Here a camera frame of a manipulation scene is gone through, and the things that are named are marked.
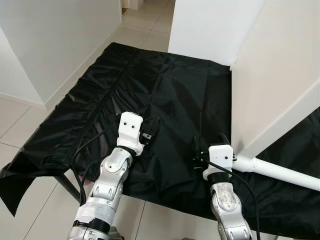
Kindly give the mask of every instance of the black tarp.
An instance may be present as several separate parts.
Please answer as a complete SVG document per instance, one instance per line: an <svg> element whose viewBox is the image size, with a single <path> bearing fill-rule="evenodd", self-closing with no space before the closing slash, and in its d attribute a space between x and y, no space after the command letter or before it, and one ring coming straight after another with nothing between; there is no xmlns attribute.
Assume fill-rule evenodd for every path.
<svg viewBox="0 0 320 240"><path fill-rule="evenodd" d="M192 139L207 145L231 136L231 72L228 66L176 54L112 43L30 137L12 163L0 172L0 197L11 211L35 176L56 176L70 168L77 147L103 130L75 161L81 175L107 156L117 139L117 114L131 111L144 125L160 119L157 135L136 157L124 194L213 219L209 185L194 170ZM258 157L320 177L320 110L263 151ZM95 181L99 164L88 171ZM260 230L301 239L320 237L319 192L255 173L239 173L258 201ZM253 201L232 178L243 201L243 214L256 228Z"/></svg>

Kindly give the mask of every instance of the white tube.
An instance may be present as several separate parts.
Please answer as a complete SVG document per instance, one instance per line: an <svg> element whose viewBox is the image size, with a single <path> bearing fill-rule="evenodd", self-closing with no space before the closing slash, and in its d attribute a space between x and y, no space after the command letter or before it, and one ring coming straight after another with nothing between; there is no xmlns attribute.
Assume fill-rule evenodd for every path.
<svg viewBox="0 0 320 240"><path fill-rule="evenodd" d="M241 172L254 172L320 192L319 178L293 171L258 158L249 159L247 157L237 156L237 160L234 162L232 168Z"/></svg>

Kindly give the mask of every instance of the metal table leg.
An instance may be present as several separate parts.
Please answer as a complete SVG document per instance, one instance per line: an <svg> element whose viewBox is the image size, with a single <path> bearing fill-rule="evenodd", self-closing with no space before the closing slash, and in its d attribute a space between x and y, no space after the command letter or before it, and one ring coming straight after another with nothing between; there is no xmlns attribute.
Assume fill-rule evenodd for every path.
<svg viewBox="0 0 320 240"><path fill-rule="evenodd" d="M80 192L64 174L54 178L80 203Z"/></svg>

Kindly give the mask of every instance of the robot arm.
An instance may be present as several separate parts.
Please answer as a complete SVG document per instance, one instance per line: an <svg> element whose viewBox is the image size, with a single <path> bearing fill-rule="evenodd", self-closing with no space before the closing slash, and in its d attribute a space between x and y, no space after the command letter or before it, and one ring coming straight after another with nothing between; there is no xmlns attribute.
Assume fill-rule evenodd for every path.
<svg viewBox="0 0 320 240"><path fill-rule="evenodd" d="M231 171L232 147L228 144L209 147L209 161ZM250 227L242 215L241 201L234 193L229 174L209 165L202 175L211 185L210 205L218 221L220 238L222 240L253 239Z"/></svg>
<svg viewBox="0 0 320 240"><path fill-rule="evenodd" d="M141 116L131 112L121 115L117 147L100 165L100 176L94 183L86 203L79 207L68 240L109 240L123 191L123 182L134 156L139 156Z"/></svg>

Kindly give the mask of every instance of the black cable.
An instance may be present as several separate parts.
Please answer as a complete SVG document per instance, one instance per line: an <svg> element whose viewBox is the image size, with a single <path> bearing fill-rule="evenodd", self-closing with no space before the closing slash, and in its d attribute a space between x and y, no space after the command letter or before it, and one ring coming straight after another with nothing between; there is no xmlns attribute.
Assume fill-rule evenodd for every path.
<svg viewBox="0 0 320 240"><path fill-rule="evenodd" d="M103 130L102 132L100 132L98 135L96 135L95 137L93 137L92 139L90 139L89 141L87 141L86 143L84 143L83 145L81 145L74 153L74 155L72 156L72 159L71 159L71 163L70 163L70 168L71 170L73 171L73 174L74 174L74 177L80 187L80 206L82 206L83 204L86 203L87 201L87 197L86 197L86 191L84 189L84 186L82 184L82 181L80 180L78 174L77 174L77 171L75 169L75 161L76 161L76 158L78 156L78 154L90 143L92 143L94 140L96 140L97 138L99 138L101 135L103 135L105 132L107 132L107 129L106 130Z"/></svg>
<svg viewBox="0 0 320 240"><path fill-rule="evenodd" d="M224 171L232 176L235 176L236 178L238 178L241 182L244 183L244 185L248 188L251 196L252 196L252 199L253 199L253 205L254 205L254 209L255 209L255 219L256 219L256 238L257 240L261 240L260 239L260 224L259 224L259 212L258 212L258 205L257 205L257 199L255 197L255 194L254 192L252 191L251 187L248 185L248 183L242 179L242 177L240 177L239 175L237 175L236 173L232 172L232 171L229 171L228 169L225 169L224 167L221 167L217 164L214 164L208 160L205 161L207 164L217 168L217 169L220 169L221 171Z"/></svg>

